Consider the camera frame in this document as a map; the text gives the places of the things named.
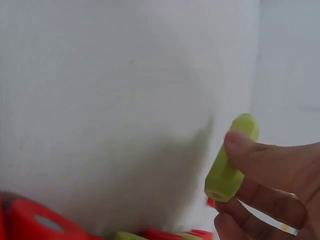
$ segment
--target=fingernail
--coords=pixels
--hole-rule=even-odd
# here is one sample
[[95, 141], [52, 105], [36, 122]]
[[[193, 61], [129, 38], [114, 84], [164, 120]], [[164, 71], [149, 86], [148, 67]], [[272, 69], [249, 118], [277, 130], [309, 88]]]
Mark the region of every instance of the fingernail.
[[251, 139], [239, 130], [228, 131], [224, 138], [224, 146], [229, 149], [240, 149], [248, 146], [251, 142]]

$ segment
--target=gray circle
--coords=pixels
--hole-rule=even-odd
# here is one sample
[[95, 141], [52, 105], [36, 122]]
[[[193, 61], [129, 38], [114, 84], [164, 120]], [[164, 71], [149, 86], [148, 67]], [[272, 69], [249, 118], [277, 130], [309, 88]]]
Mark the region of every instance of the gray circle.
[[55, 223], [54, 221], [51, 221], [50, 219], [44, 217], [44, 216], [39, 216], [39, 215], [35, 215], [35, 220], [37, 220], [38, 223], [46, 226], [49, 229], [55, 230], [56, 232], [59, 233], [64, 233], [65, 230], [57, 223]]

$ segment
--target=green toy piece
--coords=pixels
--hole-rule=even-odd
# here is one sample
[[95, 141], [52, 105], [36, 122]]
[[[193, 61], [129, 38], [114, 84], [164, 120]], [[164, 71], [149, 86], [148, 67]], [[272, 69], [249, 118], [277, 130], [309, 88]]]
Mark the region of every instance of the green toy piece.
[[[257, 141], [259, 125], [256, 118], [243, 113], [233, 120], [230, 130], [240, 130]], [[228, 160], [224, 146], [221, 147], [213, 166], [205, 179], [205, 194], [218, 202], [228, 202], [239, 190], [244, 175]]]
[[147, 240], [142, 236], [135, 235], [133, 233], [118, 231], [114, 235], [115, 240]]

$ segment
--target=finger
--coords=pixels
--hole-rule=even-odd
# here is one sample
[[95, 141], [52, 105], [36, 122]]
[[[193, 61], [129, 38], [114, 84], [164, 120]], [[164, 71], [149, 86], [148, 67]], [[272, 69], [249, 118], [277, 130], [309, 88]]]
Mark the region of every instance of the finger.
[[225, 136], [224, 149], [246, 176], [296, 195], [320, 172], [320, 143], [292, 147], [265, 145], [232, 130]]
[[219, 213], [227, 213], [235, 220], [237, 225], [254, 240], [292, 240], [290, 233], [281, 231], [260, 220], [249, 212], [236, 198], [229, 202], [217, 202], [216, 208]]
[[268, 188], [245, 177], [236, 197], [271, 218], [294, 229], [301, 229], [307, 220], [307, 210], [293, 194]]
[[214, 226], [220, 240], [249, 240], [236, 221], [227, 213], [216, 216]]

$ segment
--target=hand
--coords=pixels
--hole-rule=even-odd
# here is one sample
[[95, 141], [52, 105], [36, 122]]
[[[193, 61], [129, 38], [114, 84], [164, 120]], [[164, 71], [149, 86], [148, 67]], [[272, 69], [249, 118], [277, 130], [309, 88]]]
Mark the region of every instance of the hand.
[[[233, 130], [224, 148], [245, 178], [234, 198], [216, 202], [221, 240], [320, 240], [320, 143], [265, 145]], [[258, 219], [239, 200], [299, 230], [297, 236]]]

